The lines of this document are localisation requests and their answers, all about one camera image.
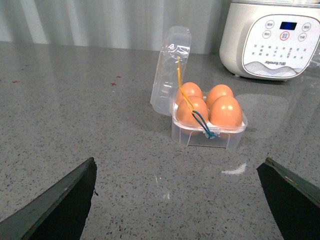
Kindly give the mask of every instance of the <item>gray speckled countertop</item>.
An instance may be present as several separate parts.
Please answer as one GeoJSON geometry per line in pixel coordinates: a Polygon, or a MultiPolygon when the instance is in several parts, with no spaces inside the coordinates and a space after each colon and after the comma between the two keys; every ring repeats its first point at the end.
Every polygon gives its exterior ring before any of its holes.
{"type": "Polygon", "coordinates": [[[256,168],[272,157],[320,187],[317,74],[236,78],[219,57],[191,54],[185,81],[282,97],[288,109],[247,115],[236,149],[183,147],[171,139],[171,118],[150,104],[158,57],[0,42],[0,220],[94,157],[99,196],[83,240],[283,239],[256,168]],[[241,175],[221,173],[244,163],[241,175]]]}

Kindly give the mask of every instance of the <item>kitchen appliance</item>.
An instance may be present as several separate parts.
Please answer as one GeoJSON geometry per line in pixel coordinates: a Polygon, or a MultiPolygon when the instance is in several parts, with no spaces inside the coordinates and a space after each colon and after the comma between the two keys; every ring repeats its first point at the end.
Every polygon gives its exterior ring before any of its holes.
{"type": "Polygon", "coordinates": [[[286,81],[310,64],[320,40],[320,0],[232,0],[220,46],[237,77],[286,81]]]}

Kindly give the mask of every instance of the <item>blue string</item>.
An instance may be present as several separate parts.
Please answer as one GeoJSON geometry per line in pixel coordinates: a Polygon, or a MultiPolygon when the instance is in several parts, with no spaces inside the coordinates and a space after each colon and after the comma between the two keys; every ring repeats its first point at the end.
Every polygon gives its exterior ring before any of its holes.
{"type": "Polygon", "coordinates": [[[201,114],[199,112],[197,112],[196,110],[192,111],[192,116],[195,118],[195,120],[201,125],[201,127],[204,129],[204,131],[206,132],[206,134],[208,135],[208,139],[213,139],[216,138],[217,135],[213,134],[212,132],[210,132],[210,129],[206,123],[206,121],[204,120],[204,118],[201,116],[201,114]]]}

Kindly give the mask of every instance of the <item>yellow string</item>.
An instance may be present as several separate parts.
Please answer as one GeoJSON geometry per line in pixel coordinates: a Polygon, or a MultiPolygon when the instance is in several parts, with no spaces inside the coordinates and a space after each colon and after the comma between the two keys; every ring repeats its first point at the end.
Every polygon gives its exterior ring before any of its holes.
{"type": "Polygon", "coordinates": [[[180,92],[181,92],[186,104],[188,105],[190,112],[193,114],[194,106],[191,103],[191,101],[189,100],[188,96],[185,94],[184,90],[182,89],[182,79],[181,79],[181,72],[180,72],[181,68],[180,68],[180,57],[179,56],[177,57],[177,61],[178,61],[178,68],[176,70],[177,70],[177,74],[178,74],[178,86],[179,86],[180,92]]]}

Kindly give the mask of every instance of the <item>plastic egg container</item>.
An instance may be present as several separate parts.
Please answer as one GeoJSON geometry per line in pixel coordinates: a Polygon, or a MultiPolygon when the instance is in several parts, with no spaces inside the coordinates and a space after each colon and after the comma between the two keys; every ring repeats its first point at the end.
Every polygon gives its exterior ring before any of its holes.
{"type": "Polygon", "coordinates": [[[177,58],[180,59],[181,76],[184,75],[191,46],[191,34],[188,28],[174,26],[168,30],[162,42],[156,74],[153,83],[150,103],[160,114],[172,117],[171,136],[173,141],[183,146],[204,146],[232,149],[236,148],[248,125],[248,120],[242,112],[242,125],[227,127],[227,130],[212,125],[207,126],[217,137],[209,139],[200,125],[184,125],[177,121],[176,94],[178,90],[177,58]]]}

